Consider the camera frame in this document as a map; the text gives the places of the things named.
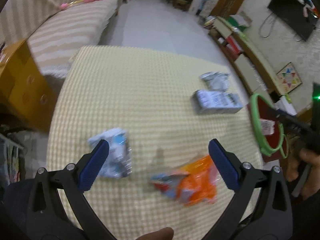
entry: sofa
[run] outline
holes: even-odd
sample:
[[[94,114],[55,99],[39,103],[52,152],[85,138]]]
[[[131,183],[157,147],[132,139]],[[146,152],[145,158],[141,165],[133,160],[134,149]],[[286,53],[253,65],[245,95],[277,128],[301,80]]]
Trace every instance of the sofa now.
[[[84,45],[96,45],[121,0],[99,0],[61,10],[71,0],[8,0],[0,13],[0,42],[28,39],[40,72],[59,90],[69,59]]]

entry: metal screw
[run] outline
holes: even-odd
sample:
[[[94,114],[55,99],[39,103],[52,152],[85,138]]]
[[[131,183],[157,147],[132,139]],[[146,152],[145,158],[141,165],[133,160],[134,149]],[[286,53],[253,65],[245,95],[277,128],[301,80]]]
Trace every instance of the metal screw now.
[[[251,164],[248,162],[242,163],[242,167],[244,167],[246,170],[250,170],[252,168]]]
[[[44,173],[44,170],[45,170],[44,167],[41,167],[41,168],[38,169],[38,173],[42,174],[42,173]]]
[[[67,165],[67,170],[68,170],[68,171],[72,171],[74,168],[75,168],[75,165],[74,165],[73,163],[69,163],[69,164]]]
[[[279,173],[281,171],[280,167],[279,166],[274,166],[272,168],[276,173]]]

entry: yellow textured mat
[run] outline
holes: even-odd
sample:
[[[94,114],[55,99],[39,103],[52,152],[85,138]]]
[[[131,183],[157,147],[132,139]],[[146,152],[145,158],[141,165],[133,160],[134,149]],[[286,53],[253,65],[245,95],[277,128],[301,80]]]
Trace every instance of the yellow textured mat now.
[[[239,159],[260,168],[260,154],[244,108],[237,114],[194,114],[190,96],[205,88],[199,76],[229,72],[205,60],[149,49],[83,47],[60,93],[51,124],[47,168],[76,163],[92,149],[87,139],[113,127],[126,129],[132,147],[130,177],[97,178],[85,196],[118,239],[172,227],[174,239],[201,239],[230,201],[233,191],[218,181],[218,201],[184,207],[153,186],[149,178],[204,156],[217,138]],[[229,91],[237,92],[230,78]],[[66,198],[67,214],[75,221]]]

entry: snack wrapper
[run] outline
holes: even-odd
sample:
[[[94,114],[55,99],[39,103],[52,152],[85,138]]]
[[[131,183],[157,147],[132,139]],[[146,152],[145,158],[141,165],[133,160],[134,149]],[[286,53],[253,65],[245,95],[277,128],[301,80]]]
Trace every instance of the snack wrapper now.
[[[129,176],[132,172],[132,161],[126,131],[113,128],[91,137],[88,142],[94,148],[101,139],[108,141],[110,149],[98,176],[117,179]]]
[[[151,183],[167,197],[185,205],[216,202],[218,170],[209,155],[173,171],[156,174]]]
[[[202,79],[210,90],[226,92],[229,88],[229,74],[220,72],[208,72],[202,74],[199,78]]]

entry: blue gripper pad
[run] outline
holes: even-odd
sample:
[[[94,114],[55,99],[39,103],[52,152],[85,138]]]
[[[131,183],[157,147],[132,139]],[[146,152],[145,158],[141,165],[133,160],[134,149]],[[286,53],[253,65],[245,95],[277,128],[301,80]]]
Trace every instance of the blue gripper pad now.
[[[217,139],[213,139],[209,142],[209,155],[216,165],[218,171],[220,172],[225,184],[228,189],[238,190],[240,188],[239,184],[239,174],[234,168],[234,166],[229,161],[225,154],[225,150],[220,145]]]
[[[104,141],[92,151],[92,156],[82,169],[78,180],[78,189],[81,192],[88,191],[94,183],[102,165],[109,155],[109,143]]]

